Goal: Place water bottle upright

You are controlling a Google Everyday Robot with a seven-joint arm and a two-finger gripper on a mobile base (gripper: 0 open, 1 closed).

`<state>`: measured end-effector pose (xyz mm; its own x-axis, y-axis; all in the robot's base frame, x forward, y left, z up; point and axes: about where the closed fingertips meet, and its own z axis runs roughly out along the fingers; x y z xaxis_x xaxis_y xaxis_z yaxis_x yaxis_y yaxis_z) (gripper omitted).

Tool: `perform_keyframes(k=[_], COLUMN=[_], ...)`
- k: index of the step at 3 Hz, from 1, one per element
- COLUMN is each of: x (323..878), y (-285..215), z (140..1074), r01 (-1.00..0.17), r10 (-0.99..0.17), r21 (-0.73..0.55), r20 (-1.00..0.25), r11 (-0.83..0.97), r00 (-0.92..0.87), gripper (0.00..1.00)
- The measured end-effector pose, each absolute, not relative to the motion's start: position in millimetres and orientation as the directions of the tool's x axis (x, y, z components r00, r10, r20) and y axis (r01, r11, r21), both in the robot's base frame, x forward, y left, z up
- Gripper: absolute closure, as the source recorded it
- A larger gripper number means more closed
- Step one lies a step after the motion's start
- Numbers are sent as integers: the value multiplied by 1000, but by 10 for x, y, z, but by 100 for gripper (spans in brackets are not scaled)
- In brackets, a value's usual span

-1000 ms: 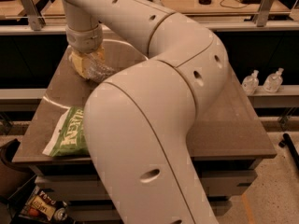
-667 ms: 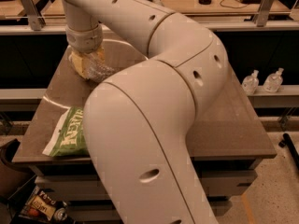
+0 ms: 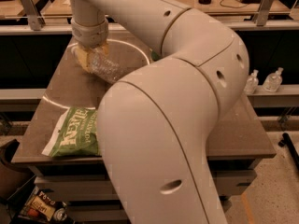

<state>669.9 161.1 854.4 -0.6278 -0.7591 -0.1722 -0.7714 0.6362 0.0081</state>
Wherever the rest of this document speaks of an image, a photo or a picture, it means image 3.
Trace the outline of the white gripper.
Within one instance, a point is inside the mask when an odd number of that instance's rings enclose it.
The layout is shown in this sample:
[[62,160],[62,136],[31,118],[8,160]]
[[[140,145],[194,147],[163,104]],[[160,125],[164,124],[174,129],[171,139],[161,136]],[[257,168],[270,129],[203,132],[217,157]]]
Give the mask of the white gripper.
[[[93,48],[100,46],[100,50],[105,55],[109,54],[109,45],[105,43],[108,37],[108,22],[104,20],[100,24],[94,26],[84,26],[77,23],[74,19],[71,20],[72,36],[84,47]],[[91,53],[81,47],[73,47],[73,55],[78,65],[84,71],[91,73],[90,55]]]

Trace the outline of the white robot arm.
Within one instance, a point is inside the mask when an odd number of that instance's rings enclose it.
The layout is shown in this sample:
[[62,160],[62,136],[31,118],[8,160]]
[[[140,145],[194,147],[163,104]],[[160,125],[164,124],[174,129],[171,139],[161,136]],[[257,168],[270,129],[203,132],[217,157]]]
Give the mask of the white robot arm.
[[175,0],[81,0],[160,55],[104,95],[97,138],[132,224],[227,224],[206,140],[249,71],[241,38]]

